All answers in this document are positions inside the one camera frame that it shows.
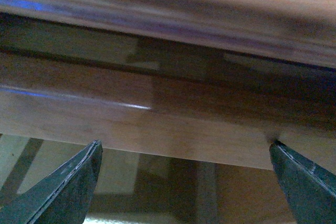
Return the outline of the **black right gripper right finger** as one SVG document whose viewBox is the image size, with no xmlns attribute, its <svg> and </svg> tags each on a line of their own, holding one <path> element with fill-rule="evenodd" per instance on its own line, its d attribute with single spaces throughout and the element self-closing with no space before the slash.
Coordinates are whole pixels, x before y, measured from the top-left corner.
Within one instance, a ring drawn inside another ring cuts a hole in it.
<svg viewBox="0 0 336 224">
<path fill-rule="evenodd" d="M 269 152 L 296 222 L 335 223 L 335 174 L 278 140 Z"/>
</svg>

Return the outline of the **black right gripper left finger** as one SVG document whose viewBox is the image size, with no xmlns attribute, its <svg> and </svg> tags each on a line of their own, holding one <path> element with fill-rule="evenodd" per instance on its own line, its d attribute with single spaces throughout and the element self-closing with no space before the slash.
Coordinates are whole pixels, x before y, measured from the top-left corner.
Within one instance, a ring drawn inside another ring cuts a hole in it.
<svg viewBox="0 0 336 224">
<path fill-rule="evenodd" d="M 93 141 L 1 209 L 1 223 L 84 223 L 98 182 L 102 144 Z"/>
</svg>

